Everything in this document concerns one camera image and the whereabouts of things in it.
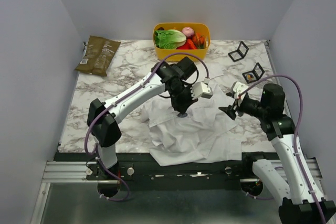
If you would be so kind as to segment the white shirt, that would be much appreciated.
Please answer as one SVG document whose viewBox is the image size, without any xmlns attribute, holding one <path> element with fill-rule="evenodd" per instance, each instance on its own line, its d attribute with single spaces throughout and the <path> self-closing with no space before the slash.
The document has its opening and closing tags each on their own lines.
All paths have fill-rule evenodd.
<svg viewBox="0 0 336 224">
<path fill-rule="evenodd" d="M 214 80 L 224 72 L 216 63 L 207 66 L 213 96 L 200 98 L 188 108 L 186 117 L 179 117 L 170 100 L 160 97 L 154 97 L 142 107 L 141 120 L 148 122 L 153 144 L 149 152 L 160 166 L 242 158 L 241 140 L 230 134 L 237 124 L 219 110 L 229 103 L 229 98 Z"/>
</svg>

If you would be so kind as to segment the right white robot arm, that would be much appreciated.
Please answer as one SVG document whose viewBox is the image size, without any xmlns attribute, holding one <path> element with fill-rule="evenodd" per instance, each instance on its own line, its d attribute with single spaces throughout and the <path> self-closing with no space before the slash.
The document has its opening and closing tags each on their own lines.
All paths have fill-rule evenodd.
<svg viewBox="0 0 336 224">
<path fill-rule="evenodd" d="M 260 121 L 262 131 L 281 161 L 285 177 L 265 158 L 243 162 L 242 173 L 249 178 L 257 176 L 261 179 L 278 204 L 282 223 L 327 223 L 335 214 L 335 203 L 325 199 L 302 156 L 299 139 L 295 137 L 295 124 L 283 112 L 283 88 L 274 83 L 265 84 L 260 100 L 251 99 L 247 88 L 247 85 L 235 82 L 227 94 L 234 98 L 234 103 L 220 110 L 233 120 L 248 114 Z"/>
</svg>

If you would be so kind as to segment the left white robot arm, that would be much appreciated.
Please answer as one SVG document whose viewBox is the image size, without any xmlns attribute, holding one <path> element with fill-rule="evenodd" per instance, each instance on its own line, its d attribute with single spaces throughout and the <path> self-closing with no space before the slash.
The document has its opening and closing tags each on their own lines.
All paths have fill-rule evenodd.
<svg viewBox="0 0 336 224">
<path fill-rule="evenodd" d="M 119 124 L 123 119 L 144 102 L 163 92 L 169 93 L 174 111 L 180 117 L 186 116 L 186 110 L 195 103 L 191 94 L 192 86 L 186 81 L 196 72 L 195 63 L 188 57 L 174 64 L 160 62 L 121 94 L 105 102 L 95 99 L 90 103 L 87 134 L 95 137 L 95 150 L 101 162 L 98 173 L 104 179 L 112 179 L 116 175 L 118 160 L 115 144 L 122 135 Z"/>
</svg>

